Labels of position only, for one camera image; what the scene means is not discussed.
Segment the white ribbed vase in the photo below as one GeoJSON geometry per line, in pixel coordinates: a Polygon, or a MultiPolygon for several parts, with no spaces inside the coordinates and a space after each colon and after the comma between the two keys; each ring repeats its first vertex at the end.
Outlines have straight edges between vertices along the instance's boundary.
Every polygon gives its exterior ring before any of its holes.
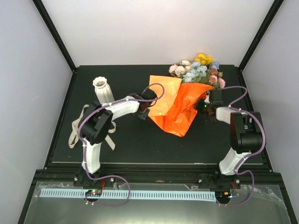
{"type": "Polygon", "coordinates": [[[114,96],[105,77],[96,77],[93,80],[95,94],[101,104],[114,102],[114,96]]]}

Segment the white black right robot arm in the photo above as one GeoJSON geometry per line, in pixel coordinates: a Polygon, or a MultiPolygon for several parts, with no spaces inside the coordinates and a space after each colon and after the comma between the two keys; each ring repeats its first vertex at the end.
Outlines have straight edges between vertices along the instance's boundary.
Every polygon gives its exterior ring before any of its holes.
{"type": "Polygon", "coordinates": [[[209,181],[216,188],[227,188],[237,178],[239,168],[254,155],[261,153],[266,146],[266,136],[259,112],[247,112],[224,106],[222,92],[210,90],[206,98],[200,99],[195,108],[212,118],[230,126],[230,149],[212,175],[204,174],[199,180],[209,181]]]}

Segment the pastel artificial flower bunch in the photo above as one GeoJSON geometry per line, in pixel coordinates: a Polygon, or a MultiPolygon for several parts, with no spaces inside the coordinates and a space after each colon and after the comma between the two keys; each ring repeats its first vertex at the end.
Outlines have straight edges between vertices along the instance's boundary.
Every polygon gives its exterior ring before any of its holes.
{"type": "Polygon", "coordinates": [[[194,61],[182,60],[169,67],[172,77],[182,79],[182,83],[207,84],[216,89],[226,86],[223,73],[220,72],[220,64],[213,60],[212,56],[199,53],[194,61]]]}

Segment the cream printed ribbon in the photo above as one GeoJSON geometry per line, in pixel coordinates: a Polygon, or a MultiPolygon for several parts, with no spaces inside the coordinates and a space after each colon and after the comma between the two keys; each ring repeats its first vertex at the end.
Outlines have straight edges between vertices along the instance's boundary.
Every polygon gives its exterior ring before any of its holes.
{"type": "MultiPolygon", "coordinates": [[[[79,141],[79,136],[78,136],[79,122],[82,120],[84,112],[88,107],[89,107],[89,105],[84,105],[82,108],[82,111],[80,113],[80,116],[71,123],[72,132],[71,132],[69,140],[68,140],[68,145],[69,145],[69,148],[71,148],[71,149],[74,148],[76,143],[79,141]]],[[[111,147],[112,150],[115,149],[115,143],[112,141],[112,139],[109,137],[109,135],[106,136],[105,141],[111,147]]]]}

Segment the orange wrapping paper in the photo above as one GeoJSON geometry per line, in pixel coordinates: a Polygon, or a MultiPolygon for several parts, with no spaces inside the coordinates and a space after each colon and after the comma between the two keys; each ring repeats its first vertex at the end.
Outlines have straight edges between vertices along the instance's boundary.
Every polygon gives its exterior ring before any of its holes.
{"type": "Polygon", "coordinates": [[[206,97],[214,87],[201,83],[182,83],[177,77],[149,77],[150,89],[157,96],[163,94],[149,109],[149,118],[163,131],[184,137],[197,115],[197,102],[206,97]]]}

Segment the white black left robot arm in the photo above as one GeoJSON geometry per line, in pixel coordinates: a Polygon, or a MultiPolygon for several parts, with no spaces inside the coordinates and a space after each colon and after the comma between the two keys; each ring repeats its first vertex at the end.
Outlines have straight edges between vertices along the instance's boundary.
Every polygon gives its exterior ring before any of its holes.
{"type": "Polygon", "coordinates": [[[115,144],[109,139],[108,131],[115,119],[128,114],[144,117],[149,107],[160,98],[152,90],[149,94],[130,94],[123,99],[111,103],[93,104],[83,113],[83,119],[78,126],[78,137],[83,144],[82,168],[85,170],[84,181],[89,186],[96,186],[100,180],[100,150],[104,141],[115,144]]]}

